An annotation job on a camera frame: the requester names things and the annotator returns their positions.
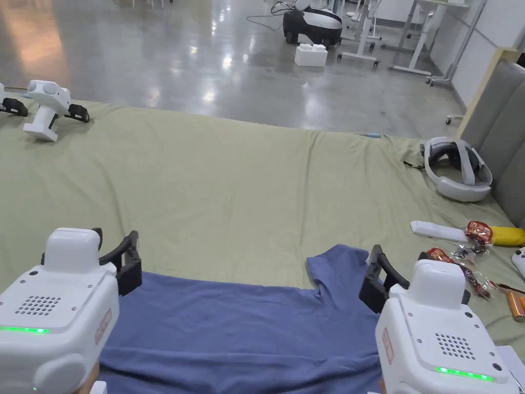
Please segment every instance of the green bed sheet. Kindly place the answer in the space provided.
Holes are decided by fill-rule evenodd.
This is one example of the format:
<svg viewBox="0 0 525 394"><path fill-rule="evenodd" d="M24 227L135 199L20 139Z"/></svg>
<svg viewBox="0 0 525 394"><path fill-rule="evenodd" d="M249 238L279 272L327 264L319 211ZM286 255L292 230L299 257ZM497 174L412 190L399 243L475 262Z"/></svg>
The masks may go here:
<svg viewBox="0 0 525 394"><path fill-rule="evenodd" d="M102 251L140 234L147 271L178 277L311 288L305 260L335 244L371 250L412 277L421 251L454 242L414 235L410 221L463 227L510 225L492 199L463 204L438 195L413 139L373 139L188 113L79 102L91 122L58 119L56 143L31 139L28 118L0 113L0 287L40 261L57 227L102 227ZM511 248L478 268L525 288ZM497 345L525 357L525 326L504 295L472 296Z"/></svg>

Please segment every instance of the t-shirt sleeve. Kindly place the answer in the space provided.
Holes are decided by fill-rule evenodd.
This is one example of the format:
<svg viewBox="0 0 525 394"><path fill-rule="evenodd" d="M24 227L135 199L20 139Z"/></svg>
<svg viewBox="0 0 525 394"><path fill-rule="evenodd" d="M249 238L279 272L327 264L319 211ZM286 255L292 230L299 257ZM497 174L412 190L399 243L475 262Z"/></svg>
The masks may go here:
<svg viewBox="0 0 525 394"><path fill-rule="evenodd" d="M319 287L316 297L337 309L355 305L367 258L367 251L346 245L336 245L319 256L309 257L308 272Z"/></svg>

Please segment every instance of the game controller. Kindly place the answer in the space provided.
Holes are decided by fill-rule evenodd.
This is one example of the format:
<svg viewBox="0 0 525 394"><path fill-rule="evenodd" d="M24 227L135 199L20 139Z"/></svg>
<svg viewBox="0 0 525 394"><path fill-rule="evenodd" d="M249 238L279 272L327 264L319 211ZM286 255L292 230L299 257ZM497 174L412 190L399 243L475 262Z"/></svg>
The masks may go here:
<svg viewBox="0 0 525 394"><path fill-rule="evenodd" d="M525 247L518 249L512 255L512 263L525 278Z"/></svg>

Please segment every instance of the human hand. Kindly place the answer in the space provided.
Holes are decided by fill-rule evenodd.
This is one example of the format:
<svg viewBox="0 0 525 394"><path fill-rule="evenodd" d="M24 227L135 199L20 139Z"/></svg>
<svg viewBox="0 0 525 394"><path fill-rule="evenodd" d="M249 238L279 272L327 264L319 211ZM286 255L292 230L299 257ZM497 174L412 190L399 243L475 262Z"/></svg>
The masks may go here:
<svg viewBox="0 0 525 394"><path fill-rule="evenodd" d="M93 387L93 384L95 384L95 382L98 379L99 371L100 364L96 363L93 367L93 371L91 371L91 375L89 375L88 380L86 380L86 383L84 383L81 388L75 391L74 394L89 394L89 392L91 391L91 387Z"/></svg>

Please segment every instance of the yellow package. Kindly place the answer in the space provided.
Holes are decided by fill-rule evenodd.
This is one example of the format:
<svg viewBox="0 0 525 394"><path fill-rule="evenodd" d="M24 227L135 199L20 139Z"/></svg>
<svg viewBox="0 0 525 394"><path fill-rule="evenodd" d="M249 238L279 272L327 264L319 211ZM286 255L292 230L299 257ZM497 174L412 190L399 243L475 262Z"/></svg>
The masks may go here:
<svg viewBox="0 0 525 394"><path fill-rule="evenodd" d="M525 231L515 227L490 227L492 243L500 246L525 246Z"/></svg>

